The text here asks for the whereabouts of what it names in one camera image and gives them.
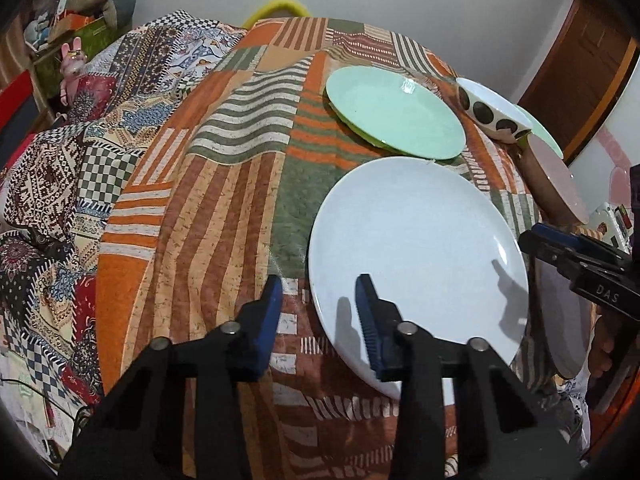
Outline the person right hand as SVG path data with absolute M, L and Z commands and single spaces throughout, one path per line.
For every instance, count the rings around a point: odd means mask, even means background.
M 597 307 L 596 324 L 588 356 L 588 368 L 593 378 L 601 377 L 612 366 L 611 352 L 614 349 L 617 322 L 613 313 Z

